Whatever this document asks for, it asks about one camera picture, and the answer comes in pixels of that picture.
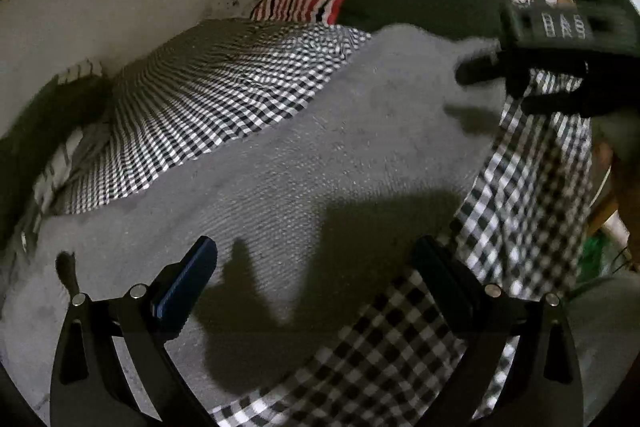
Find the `gray blanket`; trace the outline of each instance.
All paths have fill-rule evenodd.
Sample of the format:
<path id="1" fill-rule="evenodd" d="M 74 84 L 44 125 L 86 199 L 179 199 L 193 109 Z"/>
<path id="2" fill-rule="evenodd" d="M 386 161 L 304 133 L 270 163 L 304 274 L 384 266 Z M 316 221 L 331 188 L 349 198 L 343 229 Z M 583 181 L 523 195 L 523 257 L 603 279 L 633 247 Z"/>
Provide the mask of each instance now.
<path id="1" fill-rule="evenodd" d="M 466 195 L 504 94 L 499 84 L 465 92 L 454 66 L 489 45 L 386 28 L 292 120 L 173 168 L 141 194 L 47 219 L 0 325 L 2 361 L 20 391 L 48 417 L 68 305 L 54 271 L 61 250 L 76 252 L 81 290 L 97 300 L 150 282 L 199 235 L 217 242 L 218 270 L 167 350 L 204 406 L 303 362 L 386 287 L 417 237 L 446 227 Z"/>

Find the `black and white gingham cloth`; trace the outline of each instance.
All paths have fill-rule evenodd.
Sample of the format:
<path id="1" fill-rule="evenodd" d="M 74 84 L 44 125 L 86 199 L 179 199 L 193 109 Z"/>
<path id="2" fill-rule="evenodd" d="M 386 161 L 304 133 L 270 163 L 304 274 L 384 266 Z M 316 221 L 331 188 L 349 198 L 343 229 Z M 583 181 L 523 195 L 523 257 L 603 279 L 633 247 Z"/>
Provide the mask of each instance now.
<path id="1" fill-rule="evenodd" d="M 529 92 L 573 90 L 579 80 L 538 72 Z M 508 98 L 492 153 L 442 240 L 481 282 L 538 299 L 574 283 L 589 211 L 590 121 L 526 117 Z M 508 373 L 505 346 L 478 414 Z M 416 270 L 408 269 L 321 349 L 273 387 L 211 414 L 221 427 L 414 425 L 464 352 Z"/>
<path id="2" fill-rule="evenodd" d="M 114 80 L 110 142 L 60 195 L 80 213 L 148 186 L 160 173 L 295 115 L 370 38 L 354 28 L 208 20 Z"/>

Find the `silver bolt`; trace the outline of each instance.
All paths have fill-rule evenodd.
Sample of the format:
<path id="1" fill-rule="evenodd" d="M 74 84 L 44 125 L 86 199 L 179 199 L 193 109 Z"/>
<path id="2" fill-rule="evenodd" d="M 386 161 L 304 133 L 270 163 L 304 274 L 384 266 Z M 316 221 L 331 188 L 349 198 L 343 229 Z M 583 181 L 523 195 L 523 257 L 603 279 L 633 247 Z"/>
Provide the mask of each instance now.
<path id="1" fill-rule="evenodd" d="M 143 284 L 136 284 L 132 289 L 129 290 L 129 295 L 131 295 L 134 299 L 140 299 L 146 293 L 146 286 Z"/>
<path id="2" fill-rule="evenodd" d="M 555 293 L 546 294 L 545 300 L 546 300 L 546 303 L 549 304 L 549 306 L 553 306 L 553 308 L 558 306 L 558 304 L 560 303 L 560 299 Z"/>
<path id="3" fill-rule="evenodd" d="M 84 293 L 78 293 L 74 295 L 74 298 L 71 299 L 71 304 L 73 304 L 73 306 L 80 306 L 84 303 L 85 299 L 86 295 Z"/>
<path id="4" fill-rule="evenodd" d="M 484 293 L 486 293 L 490 297 L 493 297 L 494 299 L 497 299 L 500 295 L 502 295 L 502 290 L 497 284 L 488 284 L 484 287 Z"/>

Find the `white cable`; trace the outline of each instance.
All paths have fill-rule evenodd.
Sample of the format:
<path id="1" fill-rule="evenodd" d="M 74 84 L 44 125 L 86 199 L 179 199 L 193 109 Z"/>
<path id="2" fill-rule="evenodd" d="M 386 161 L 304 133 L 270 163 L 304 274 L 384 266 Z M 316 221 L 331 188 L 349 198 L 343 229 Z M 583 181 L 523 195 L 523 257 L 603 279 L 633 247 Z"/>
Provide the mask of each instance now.
<path id="1" fill-rule="evenodd" d="M 609 168 L 607 169 L 607 172 L 604 175 L 604 179 L 602 180 L 602 183 L 600 184 L 600 187 L 598 188 L 598 191 L 596 192 L 596 195 L 593 197 L 593 200 L 591 200 L 591 203 L 589 203 L 589 206 L 593 206 L 593 203 L 595 203 L 596 200 L 598 199 L 598 196 L 600 195 L 600 193 L 602 192 L 602 190 L 604 188 L 604 184 L 607 183 L 607 180 L 609 179 L 609 174 L 610 173 L 611 173 L 611 166 L 609 166 Z"/>

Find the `white lettering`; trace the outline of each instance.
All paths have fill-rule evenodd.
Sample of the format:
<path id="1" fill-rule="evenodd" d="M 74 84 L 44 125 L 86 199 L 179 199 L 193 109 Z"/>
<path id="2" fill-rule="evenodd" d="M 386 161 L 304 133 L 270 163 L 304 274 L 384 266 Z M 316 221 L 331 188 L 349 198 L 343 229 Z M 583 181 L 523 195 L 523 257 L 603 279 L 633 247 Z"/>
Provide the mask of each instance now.
<path id="1" fill-rule="evenodd" d="M 545 25 L 545 33 L 547 37 L 555 37 L 556 29 L 554 28 L 554 20 L 548 13 L 542 14 L 542 23 Z"/>
<path id="2" fill-rule="evenodd" d="M 573 38 L 573 35 L 571 35 L 571 25 L 569 24 L 569 21 L 566 19 L 564 14 L 560 14 L 560 27 L 562 28 L 563 39 L 565 37 L 569 37 L 570 39 Z"/>
<path id="3" fill-rule="evenodd" d="M 574 15 L 574 25 L 575 25 L 575 31 L 578 33 L 578 36 L 581 39 L 586 39 L 587 33 L 584 30 L 584 22 L 582 20 L 582 17 L 580 17 L 580 15 L 578 14 Z"/>

